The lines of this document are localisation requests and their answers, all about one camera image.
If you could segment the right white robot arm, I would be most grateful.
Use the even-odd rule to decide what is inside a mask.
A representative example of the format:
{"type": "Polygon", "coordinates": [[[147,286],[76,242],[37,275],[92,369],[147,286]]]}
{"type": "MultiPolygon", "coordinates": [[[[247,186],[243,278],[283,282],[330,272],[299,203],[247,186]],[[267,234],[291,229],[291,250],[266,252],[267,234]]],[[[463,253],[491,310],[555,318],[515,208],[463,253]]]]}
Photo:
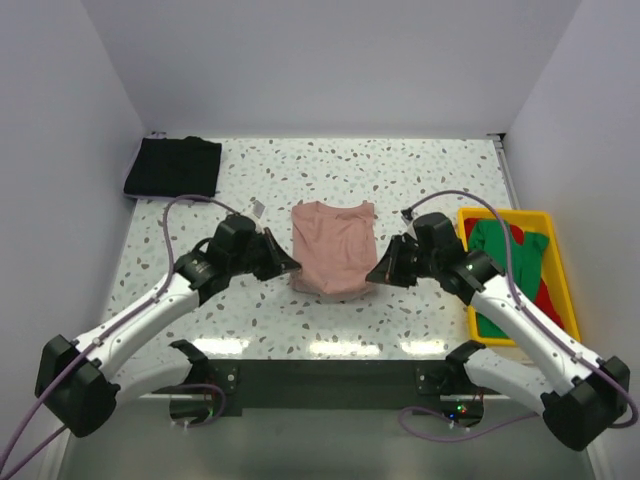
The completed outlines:
{"type": "Polygon", "coordinates": [[[626,412],[630,370],[603,359],[550,320],[487,253],[468,250],[442,213],[412,220],[394,235],[369,283],[408,288],[430,278],[499,326],[532,360],[530,367],[469,340],[446,358],[448,386],[459,393],[484,387],[541,416],[564,446],[584,450],[626,412]]]}

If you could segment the yellow plastic bin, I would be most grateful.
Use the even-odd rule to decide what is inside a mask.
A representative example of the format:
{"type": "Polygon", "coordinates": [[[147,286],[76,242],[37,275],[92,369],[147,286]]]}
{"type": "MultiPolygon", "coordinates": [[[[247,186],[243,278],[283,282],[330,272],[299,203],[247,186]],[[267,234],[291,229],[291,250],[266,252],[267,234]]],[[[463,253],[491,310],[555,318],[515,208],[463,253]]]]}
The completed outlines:
{"type": "Polygon", "coordinates": [[[465,248],[487,253],[501,268],[511,261],[513,280],[525,297],[561,330],[580,340],[550,215],[524,210],[501,210],[499,215],[509,229],[508,237],[489,210],[461,208],[458,233],[465,248]]]}

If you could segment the pink printed t-shirt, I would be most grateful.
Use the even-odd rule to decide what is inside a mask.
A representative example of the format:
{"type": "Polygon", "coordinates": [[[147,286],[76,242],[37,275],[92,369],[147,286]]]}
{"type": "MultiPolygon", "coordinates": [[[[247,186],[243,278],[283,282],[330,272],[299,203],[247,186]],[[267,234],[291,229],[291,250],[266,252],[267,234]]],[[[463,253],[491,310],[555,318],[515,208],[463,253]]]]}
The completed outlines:
{"type": "Polygon", "coordinates": [[[292,209],[291,219],[293,258],[301,265],[290,277],[293,290],[335,301],[373,290],[366,281],[378,261],[372,203],[350,208],[303,203],[292,209]]]}

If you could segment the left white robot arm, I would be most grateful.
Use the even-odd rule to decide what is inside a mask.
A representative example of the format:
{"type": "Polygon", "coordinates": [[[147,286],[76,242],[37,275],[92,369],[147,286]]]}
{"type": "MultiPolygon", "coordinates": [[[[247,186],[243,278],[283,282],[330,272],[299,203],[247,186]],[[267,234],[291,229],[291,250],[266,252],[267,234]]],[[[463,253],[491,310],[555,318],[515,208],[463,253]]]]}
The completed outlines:
{"type": "Polygon", "coordinates": [[[211,237],[171,259],[169,272],[120,314],[74,340],[49,340],[35,395],[72,434],[86,437],[124,401],[129,388],[116,377],[120,368],[161,330],[224,291],[235,276],[267,281],[300,267],[256,217],[231,214],[211,237]]]}

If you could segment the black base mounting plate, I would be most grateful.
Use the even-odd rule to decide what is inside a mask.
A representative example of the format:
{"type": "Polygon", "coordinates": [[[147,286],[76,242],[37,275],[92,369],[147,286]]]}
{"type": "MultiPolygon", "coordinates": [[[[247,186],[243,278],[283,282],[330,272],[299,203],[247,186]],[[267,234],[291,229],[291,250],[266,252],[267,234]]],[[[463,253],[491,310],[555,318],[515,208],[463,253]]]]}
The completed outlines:
{"type": "Polygon", "coordinates": [[[211,360],[163,394],[174,419],[200,423],[247,409],[392,410],[425,407],[473,427],[484,414],[482,390],[444,360],[211,360]]]}

